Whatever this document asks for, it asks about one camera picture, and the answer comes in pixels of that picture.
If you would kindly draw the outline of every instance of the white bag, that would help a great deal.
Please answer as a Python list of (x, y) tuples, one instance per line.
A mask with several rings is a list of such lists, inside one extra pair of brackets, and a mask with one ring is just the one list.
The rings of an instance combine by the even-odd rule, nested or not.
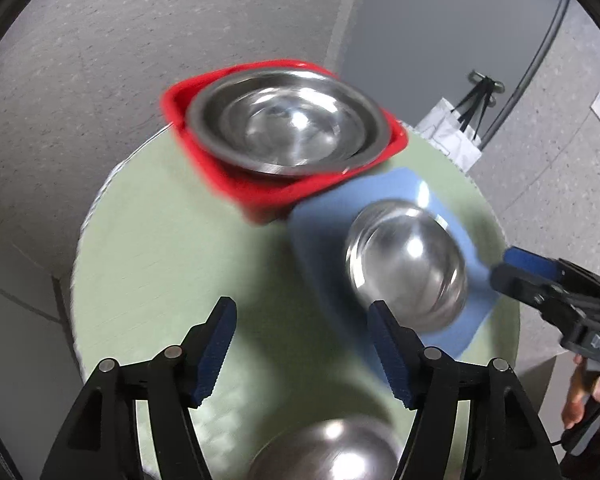
[(476, 163), (482, 152), (478, 149), (480, 137), (471, 126), (460, 130), (460, 114), (445, 98), (440, 99), (415, 127), (415, 133), (427, 139), (465, 173)]

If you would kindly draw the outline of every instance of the light green table surface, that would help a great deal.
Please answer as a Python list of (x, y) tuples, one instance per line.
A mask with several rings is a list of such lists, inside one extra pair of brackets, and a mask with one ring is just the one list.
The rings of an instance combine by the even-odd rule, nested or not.
[[(502, 231), (477, 187), (411, 136), (381, 170), (407, 166), (458, 216), (486, 264)], [(405, 441), (413, 412), (336, 339), (303, 283), (283, 222), (255, 226), (213, 195), (161, 133), (119, 165), (85, 220), (72, 284), (75, 345), (86, 378), (105, 357), (148, 360), (203, 322), (219, 296), (238, 304), (238, 329), (213, 394), (191, 411), (216, 480), (240, 479), (276, 434), (355, 413), (376, 416)], [(501, 299), (462, 359), (513, 363), (519, 306)], [(139, 402), (142, 462), (157, 474), (148, 410)], [(448, 472), (461, 464), (468, 405), (460, 403)]]

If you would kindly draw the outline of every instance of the metal bowl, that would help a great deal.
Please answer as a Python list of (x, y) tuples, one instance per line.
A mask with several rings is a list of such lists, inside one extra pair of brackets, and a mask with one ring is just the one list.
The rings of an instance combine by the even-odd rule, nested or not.
[(371, 99), (311, 70), (266, 68), (220, 78), (193, 99), (187, 121), (221, 160), (289, 176), (364, 166), (390, 139)]
[(391, 480), (400, 448), (391, 430), (365, 416), (327, 420), (267, 444), (248, 480)]
[(406, 200), (365, 207), (347, 238), (346, 265), (364, 308), (384, 300), (402, 326), (433, 332), (464, 307), (466, 268), (446, 222)]

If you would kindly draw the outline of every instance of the red plastic basket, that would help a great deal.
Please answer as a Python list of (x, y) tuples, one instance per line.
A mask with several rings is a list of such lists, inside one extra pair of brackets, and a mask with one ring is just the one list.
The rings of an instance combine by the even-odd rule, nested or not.
[(202, 148), (195, 134), (187, 126), (186, 111), (189, 103), (205, 86), (221, 77), (241, 70), (269, 66), (307, 68), (333, 76), (328, 70), (313, 63), (294, 59), (276, 59), (240, 64), (192, 77), (169, 88), (160, 99), (162, 111), (167, 121), (173, 123), (173, 131), (180, 146), (198, 168), (206, 182), (212, 189), (240, 205), (249, 220), (265, 223), (284, 216), (295, 203), (303, 198), (366, 171), (407, 146), (407, 133), (395, 117), (384, 110), (391, 128), (389, 145), (376, 160), (355, 170), (344, 173), (314, 174), (299, 178), (271, 178), (236, 168), (215, 158)]

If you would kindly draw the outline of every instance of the blue tray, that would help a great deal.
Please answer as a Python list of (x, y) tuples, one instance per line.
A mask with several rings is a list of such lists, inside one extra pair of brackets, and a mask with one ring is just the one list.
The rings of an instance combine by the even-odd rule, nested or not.
[(466, 262), (469, 294), (458, 318), (443, 330), (419, 333), (426, 346), (437, 346), (454, 359), (469, 346), (478, 327), (491, 311), (498, 293), (489, 285), (489, 269), (460, 222), (430, 192), (426, 182), (407, 168), (356, 178), (342, 186), (301, 202), (291, 212), (288, 229), (305, 280), (317, 294), (330, 325), (353, 345), (372, 370), (384, 377), (382, 366), (366, 330), (366, 311), (356, 299), (345, 268), (345, 243), (358, 213), (378, 200), (402, 199), (442, 216), (447, 231), (458, 243)]

